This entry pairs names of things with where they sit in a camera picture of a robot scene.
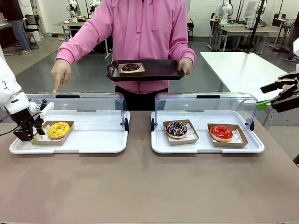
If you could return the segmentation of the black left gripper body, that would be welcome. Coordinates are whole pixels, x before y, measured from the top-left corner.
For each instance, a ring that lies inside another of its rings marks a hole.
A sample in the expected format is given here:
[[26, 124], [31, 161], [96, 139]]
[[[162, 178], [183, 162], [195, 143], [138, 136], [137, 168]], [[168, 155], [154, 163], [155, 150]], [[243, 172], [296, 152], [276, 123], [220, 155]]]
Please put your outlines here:
[[28, 109], [13, 114], [13, 121], [17, 124], [17, 128], [13, 131], [14, 135], [21, 141], [31, 141], [34, 138], [35, 125], [43, 125], [43, 119], [39, 114], [40, 112], [37, 112], [32, 115]]

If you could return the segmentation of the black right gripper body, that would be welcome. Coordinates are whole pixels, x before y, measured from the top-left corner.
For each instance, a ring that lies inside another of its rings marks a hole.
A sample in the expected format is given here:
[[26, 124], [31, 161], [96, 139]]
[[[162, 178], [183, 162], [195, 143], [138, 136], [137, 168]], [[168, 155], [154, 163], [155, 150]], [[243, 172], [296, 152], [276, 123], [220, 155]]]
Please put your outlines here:
[[299, 107], [299, 74], [281, 75], [274, 83], [282, 91], [271, 100], [271, 106], [277, 112], [285, 112]]

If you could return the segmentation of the person's right hand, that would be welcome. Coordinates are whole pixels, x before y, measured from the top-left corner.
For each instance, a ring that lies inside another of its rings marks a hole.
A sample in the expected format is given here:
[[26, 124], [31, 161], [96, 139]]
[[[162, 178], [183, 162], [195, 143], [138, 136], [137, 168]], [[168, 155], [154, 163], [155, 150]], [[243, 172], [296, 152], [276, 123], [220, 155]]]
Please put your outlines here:
[[53, 92], [56, 93], [59, 86], [67, 85], [71, 74], [71, 65], [66, 60], [57, 59], [51, 69], [51, 74], [55, 80]]

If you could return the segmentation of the person's left hand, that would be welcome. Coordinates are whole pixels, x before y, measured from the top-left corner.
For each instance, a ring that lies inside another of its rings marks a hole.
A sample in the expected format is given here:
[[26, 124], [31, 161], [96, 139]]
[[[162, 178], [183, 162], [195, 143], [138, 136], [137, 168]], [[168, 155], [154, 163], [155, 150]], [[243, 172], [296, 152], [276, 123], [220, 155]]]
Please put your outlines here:
[[192, 67], [193, 61], [188, 57], [181, 59], [178, 63], [178, 71], [183, 72], [185, 75], [190, 74]]

